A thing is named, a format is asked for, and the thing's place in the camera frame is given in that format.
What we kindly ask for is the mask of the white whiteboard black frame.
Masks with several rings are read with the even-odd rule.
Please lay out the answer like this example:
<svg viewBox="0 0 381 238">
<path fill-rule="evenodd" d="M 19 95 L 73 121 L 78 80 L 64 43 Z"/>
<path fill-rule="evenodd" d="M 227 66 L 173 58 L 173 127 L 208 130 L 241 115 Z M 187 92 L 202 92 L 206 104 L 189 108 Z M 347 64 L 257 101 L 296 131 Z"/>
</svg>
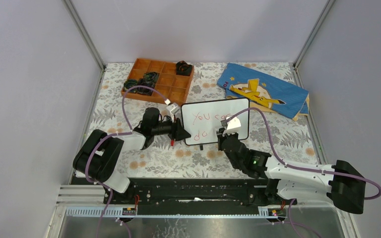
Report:
<svg viewBox="0 0 381 238">
<path fill-rule="evenodd" d="M 217 143 L 216 132 L 222 127 L 221 121 L 249 106 L 250 102 L 246 98 L 183 104 L 181 106 L 183 127 L 190 134 L 190 137 L 185 139 L 185 144 L 193 146 Z"/>
</svg>

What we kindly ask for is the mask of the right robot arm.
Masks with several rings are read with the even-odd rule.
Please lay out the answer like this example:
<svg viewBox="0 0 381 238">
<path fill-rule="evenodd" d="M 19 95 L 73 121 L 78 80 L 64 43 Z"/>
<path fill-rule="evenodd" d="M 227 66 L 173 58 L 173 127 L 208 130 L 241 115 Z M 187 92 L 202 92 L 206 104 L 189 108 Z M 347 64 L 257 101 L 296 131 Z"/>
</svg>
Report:
<svg viewBox="0 0 381 238">
<path fill-rule="evenodd" d="M 366 183 L 363 176 L 348 162 L 335 165 L 282 164 L 269 153 L 246 147 L 238 134 L 217 131 L 218 147 L 232 167 L 254 179 L 266 179 L 266 201 L 318 200 L 333 204 L 352 214 L 363 214 Z"/>
</svg>

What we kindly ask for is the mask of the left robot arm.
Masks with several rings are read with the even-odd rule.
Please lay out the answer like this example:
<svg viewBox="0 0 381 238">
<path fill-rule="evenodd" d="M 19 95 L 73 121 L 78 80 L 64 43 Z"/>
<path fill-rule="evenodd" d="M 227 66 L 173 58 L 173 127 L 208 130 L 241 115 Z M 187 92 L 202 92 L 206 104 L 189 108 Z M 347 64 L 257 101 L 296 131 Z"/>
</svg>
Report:
<svg viewBox="0 0 381 238">
<path fill-rule="evenodd" d="M 127 176 L 116 170 L 122 152 L 144 150 L 154 141 L 155 136 L 167 135 L 172 142 L 190 138 L 181 120 L 176 116 L 180 107 L 167 106 L 169 115 L 161 117 L 157 108 L 147 108 L 142 120 L 132 132 L 108 134 L 102 130 L 92 131 L 75 156 L 73 168 L 86 175 L 89 182 L 97 182 L 115 191 L 115 198 L 123 204 L 130 203 L 134 191 Z"/>
</svg>

